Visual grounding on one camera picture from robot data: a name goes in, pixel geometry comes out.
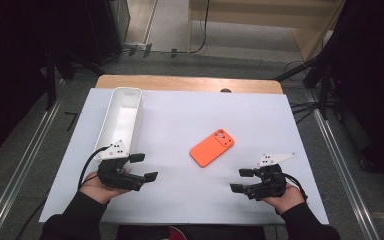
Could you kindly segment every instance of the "white table surface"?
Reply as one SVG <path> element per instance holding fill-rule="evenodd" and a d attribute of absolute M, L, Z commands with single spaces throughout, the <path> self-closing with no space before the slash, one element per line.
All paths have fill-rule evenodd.
<path fill-rule="evenodd" d="M 111 89 L 91 89 L 71 142 L 39 219 L 62 213 L 92 154 L 111 98 Z M 328 224 L 307 155 L 285 95 L 143 91 L 143 119 L 136 147 L 145 161 L 132 173 L 159 172 L 155 182 L 139 192 L 119 196 L 108 205 L 102 221 L 122 224 L 284 224 L 264 202 L 232 193 L 230 183 L 253 184 L 240 168 L 255 168 L 263 154 L 296 153 L 280 164 L 297 178 L 319 221 Z M 235 144 L 205 168 L 189 150 L 218 128 Z M 97 170 L 91 162 L 88 171 Z"/>

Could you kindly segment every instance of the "wire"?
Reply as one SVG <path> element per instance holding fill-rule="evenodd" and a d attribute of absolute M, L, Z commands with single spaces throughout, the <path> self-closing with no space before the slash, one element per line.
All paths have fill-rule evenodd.
<path fill-rule="evenodd" d="M 198 53 L 199 51 L 202 50 L 202 48 L 205 46 L 206 41 L 207 41 L 207 22 L 208 22 L 208 12 L 209 12 L 209 9 L 210 9 L 210 0 L 207 0 L 207 8 L 205 10 L 205 20 L 204 20 L 204 30 L 203 30 L 204 40 L 202 41 L 201 46 L 198 48 L 198 50 L 195 50 L 195 51 L 192 51 L 192 52 L 166 52 L 166 51 L 148 51 L 148 50 L 143 50 L 143 49 L 136 49 L 135 51 L 138 51 L 138 52 L 151 52 L 151 53 L 165 53 L 165 54 L 195 54 L 195 53 Z"/>
<path fill-rule="evenodd" d="M 98 176 L 98 174 L 96 174 L 95 176 L 93 176 L 93 177 L 91 177 L 91 178 L 86 179 L 86 180 L 82 183 L 82 186 L 83 186 L 85 183 L 89 182 L 90 180 L 96 178 L 97 176 Z"/>
<path fill-rule="evenodd" d="M 87 167 L 89 166 L 90 161 L 92 161 L 93 157 L 95 157 L 96 154 L 98 154 L 101 151 L 106 150 L 107 148 L 109 148 L 109 147 L 102 147 L 102 148 L 96 150 L 95 152 L 93 152 L 92 155 L 90 155 L 89 159 L 85 163 L 85 166 L 83 167 L 82 173 L 80 174 L 80 179 L 79 179 L 79 184 L 77 185 L 77 190 L 79 190 L 82 187 L 83 177 L 85 175 Z"/>
<path fill-rule="evenodd" d="M 286 173 L 281 173 L 284 177 L 288 178 L 291 182 L 293 182 L 297 187 L 299 188 L 299 191 L 301 192 L 302 197 L 304 198 L 305 201 L 307 201 L 308 196 L 305 194 L 304 189 L 301 186 L 301 183 L 298 181 L 298 179 L 292 177 L 289 174 Z"/>
<path fill-rule="evenodd" d="M 82 182 L 83 176 L 84 176 L 84 174 L 86 172 L 87 167 L 89 166 L 90 161 L 93 159 L 93 157 L 95 157 L 96 154 L 98 154 L 101 151 L 104 151 L 107 148 L 109 148 L 109 147 L 102 147 L 102 148 L 96 150 L 94 153 L 92 153 L 92 155 L 90 155 L 90 157 L 86 161 L 86 164 L 83 167 L 82 173 L 80 175 L 80 180 L 79 180 L 79 185 L 78 185 L 78 189 L 77 190 L 79 190 L 81 188 L 81 186 L 83 184 L 85 184 L 87 181 L 90 181 L 90 180 L 92 180 L 92 179 L 94 179 L 94 178 L 96 178 L 98 176 L 98 175 L 95 175 L 95 176 L 93 176 L 93 177 L 91 177 L 89 179 L 86 179 L 84 182 Z M 21 228 L 20 232 L 17 235 L 16 240 L 21 240 L 21 238 L 23 237 L 24 231 L 26 230 L 27 226 L 30 224 L 31 220 L 37 214 L 37 212 L 45 205 L 47 199 L 48 199 L 48 197 L 46 196 L 46 198 L 43 199 L 43 201 L 39 204 L 39 206 L 36 207 L 36 209 L 33 211 L 33 213 L 30 215 L 30 217 L 24 223 L 23 227 Z"/>
<path fill-rule="evenodd" d="M 274 226 L 274 233 L 276 234 L 276 240 L 279 239 L 279 236 L 277 235 L 277 226 Z"/>
<path fill-rule="evenodd" d="M 27 226 L 30 224 L 31 220 L 36 215 L 36 213 L 45 205 L 47 199 L 48 199 L 48 197 L 45 197 L 45 199 L 43 199 L 43 201 L 39 204 L 39 206 L 36 207 L 36 209 L 33 211 L 33 213 L 30 215 L 30 217 L 24 223 L 23 227 L 21 228 L 20 232 L 17 235 L 16 240 L 21 240 L 21 238 L 23 237 L 24 231 L 26 230 Z"/>
<path fill-rule="evenodd" d="M 304 67 L 306 67 L 306 68 L 309 67 L 309 66 L 306 66 L 306 65 L 305 65 L 305 62 L 304 62 L 304 61 L 292 61 L 292 62 L 287 63 L 287 64 L 285 65 L 285 67 L 283 67 L 283 74 L 286 73 L 286 68 L 287 68 L 289 65 L 291 65 L 292 63 L 301 63 L 302 66 L 304 66 Z M 290 77 L 288 77 L 288 79 L 291 80 L 291 81 L 297 81 L 297 80 L 298 80 L 298 79 L 292 79 L 292 78 L 290 78 Z"/>
<path fill-rule="evenodd" d="M 308 109 L 313 109 L 314 108 L 314 106 L 312 105 L 312 106 L 308 106 L 308 107 L 306 107 L 306 108 L 302 108 L 302 109 L 298 109 L 298 110 L 295 110 L 295 111 L 292 111 L 292 114 L 297 114 L 297 113 L 300 113 L 300 112 L 304 112 L 304 111 L 307 111 Z"/>
<path fill-rule="evenodd" d="M 306 117 L 308 117 L 310 114 L 312 114 L 314 111 L 316 111 L 317 107 L 310 107 L 310 112 L 305 114 L 303 117 L 301 117 L 298 121 L 296 121 L 296 124 L 298 125 L 302 120 L 304 120 Z"/>
<path fill-rule="evenodd" d="M 202 34 L 205 34 L 204 29 L 202 28 L 201 1 L 198 1 L 198 9 L 199 9 L 199 28 L 201 29 Z"/>
<path fill-rule="evenodd" d="M 306 102 L 306 103 L 289 103 L 291 108 L 296 108 L 300 106 L 311 106 L 313 104 L 317 104 L 317 102 Z"/>

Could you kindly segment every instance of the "black cable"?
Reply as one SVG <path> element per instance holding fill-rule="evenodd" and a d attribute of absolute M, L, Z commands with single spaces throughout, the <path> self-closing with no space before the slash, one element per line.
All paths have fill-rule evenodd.
<path fill-rule="evenodd" d="M 314 104 L 317 104 L 318 102 L 306 102 L 306 103 L 289 103 L 291 108 L 296 108 L 300 106 L 312 106 Z"/>
<path fill-rule="evenodd" d="M 165 51 L 147 51 L 143 49 L 136 49 L 138 52 L 151 52 L 151 53 L 166 53 L 166 54 L 195 54 L 205 46 L 205 43 L 207 41 L 207 22 L 208 22 L 208 12 L 210 9 L 210 0 L 207 0 L 207 8 L 205 10 L 205 20 L 204 20 L 204 40 L 202 41 L 201 46 L 198 48 L 198 50 L 195 50 L 193 52 L 165 52 Z"/>
<path fill-rule="evenodd" d="M 279 236 L 277 235 L 277 226 L 274 226 L 274 233 L 276 234 L 276 240 L 278 240 Z"/>
<path fill-rule="evenodd" d="M 281 173 L 284 177 L 288 178 L 291 182 L 293 182 L 297 187 L 299 188 L 299 191 L 301 192 L 302 197 L 304 198 L 305 201 L 307 201 L 308 196 L 305 194 L 304 189 L 301 186 L 301 183 L 298 181 L 298 179 L 292 177 L 289 174 L 286 173 Z"/>
<path fill-rule="evenodd" d="M 291 65 L 292 63 L 298 63 L 300 62 L 302 66 L 308 68 L 308 66 L 305 65 L 305 62 L 304 61 L 292 61 L 292 62 L 289 62 L 285 65 L 285 67 L 283 67 L 283 74 L 286 73 L 286 68 Z M 288 77 L 289 80 L 291 81 L 297 81 L 297 79 L 292 79 L 291 77 Z"/>
<path fill-rule="evenodd" d="M 89 166 L 90 161 L 92 161 L 93 157 L 95 157 L 96 154 L 98 154 L 101 151 L 106 150 L 107 148 L 109 148 L 109 147 L 101 147 L 100 149 L 93 152 L 92 155 L 90 155 L 89 159 L 85 163 L 85 166 L 83 167 L 82 173 L 80 174 L 80 179 L 79 179 L 79 184 L 77 185 L 77 190 L 79 190 L 82 187 L 83 177 L 85 175 L 87 167 Z"/>
<path fill-rule="evenodd" d="M 312 114 L 314 111 L 316 111 L 317 107 L 312 107 L 310 112 L 308 112 L 307 114 L 305 114 L 302 118 L 300 118 L 298 121 L 296 121 L 295 123 L 298 124 L 300 123 L 302 120 L 304 120 L 306 117 L 308 117 L 310 114 Z"/>
<path fill-rule="evenodd" d="M 201 33 L 205 34 L 204 29 L 202 28 L 202 14 L 201 14 L 201 1 L 198 1 L 198 9 L 199 9 L 199 29 L 201 29 Z"/>
<path fill-rule="evenodd" d="M 30 215 L 30 217 L 24 223 L 23 227 L 21 228 L 20 232 L 17 235 L 16 240 L 21 240 L 21 238 L 23 237 L 24 231 L 26 230 L 27 226 L 30 224 L 31 220 L 36 215 L 36 213 L 45 205 L 47 199 L 48 199 L 48 197 L 45 197 L 45 199 L 43 199 L 43 201 L 39 204 L 39 206 L 36 207 L 36 209 L 33 211 L 33 213 Z"/>
<path fill-rule="evenodd" d="M 289 77 L 291 77 L 291 76 L 293 76 L 293 75 L 295 75 L 297 73 L 300 73 L 300 72 L 304 71 L 305 69 L 313 66 L 315 63 L 317 63 L 318 58 L 319 58 L 319 56 L 316 56 L 316 57 L 314 57 L 314 58 L 304 62 L 300 66 L 295 67 L 295 68 L 289 70 L 288 72 L 283 73 L 282 75 L 277 76 L 277 77 L 275 77 L 273 79 L 278 81 L 278 82 L 282 82 L 282 81 L 288 79 Z"/>
<path fill-rule="evenodd" d="M 83 186 L 85 183 L 89 182 L 90 180 L 96 178 L 97 176 L 98 176 L 98 174 L 96 174 L 95 176 L 93 176 L 93 177 L 91 177 L 91 178 L 86 179 L 86 180 L 82 183 L 82 186 Z"/>
<path fill-rule="evenodd" d="M 308 106 L 308 107 L 306 107 L 306 108 L 301 108 L 301 109 L 292 111 L 292 114 L 295 115 L 295 114 L 297 114 L 297 113 L 304 112 L 304 111 L 307 111 L 308 109 L 313 109 L 313 108 L 314 108 L 314 106 Z"/>

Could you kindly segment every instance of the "wooden table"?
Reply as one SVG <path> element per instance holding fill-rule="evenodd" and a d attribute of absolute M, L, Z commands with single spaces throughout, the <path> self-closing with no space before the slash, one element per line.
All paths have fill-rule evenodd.
<path fill-rule="evenodd" d="M 229 89 L 241 93 L 283 94 L 275 80 L 245 80 L 205 77 L 169 77 L 149 75 L 103 75 L 96 88 L 136 87 L 142 90 L 218 92 Z"/>
<path fill-rule="evenodd" d="M 146 114 L 141 118 L 140 148 L 135 149 L 146 153 L 147 159 L 134 166 L 134 174 L 158 171 L 159 175 L 140 195 L 112 199 L 102 221 L 146 225 L 284 224 L 270 205 L 232 193 L 229 183 L 256 183 L 256 179 L 241 178 L 238 169 L 255 166 L 263 153 L 293 152 L 296 157 L 282 163 L 282 170 L 299 179 L 310 196 L 310 208 L 320 222 L 328 224 L 289 103 L 277 81 L 133 75 L 101 76 L 96 89 L 90 90 L 40 222 L 63 212 L 71 201 L 84 161 L 96 148 L 116 87 L 165 90 L 143 91 Z M 265 94 L 217 93 L 225 88 Z M 203 169 L 189 156 L 189 150 L 217 128 L 228 129 L 235 137 L 235 146 Z M 92 161 L 87 172 L 96 170 L 98 164 Z"/>

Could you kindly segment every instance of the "hand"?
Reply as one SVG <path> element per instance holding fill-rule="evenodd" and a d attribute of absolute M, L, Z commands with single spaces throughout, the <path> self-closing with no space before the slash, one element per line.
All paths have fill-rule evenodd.
<path fill-rule="evenodd" d="M 276 208 L 279 214 L 283 214 L 292 207 L 304 202 L 304 198 L 298 188 L 289 183 L 286 183 L 286 190 L 282 197 L 268 197 L 261 200 Z"/>
<path fill-rule="evenodd" d="M 110 188 L 101 183 L 97 172 L 91 172 L 87 175 L 80 192 L 93 198 L 101 204 L 107 204 L 113 197 L 129 192 L 130 190 Z"/>

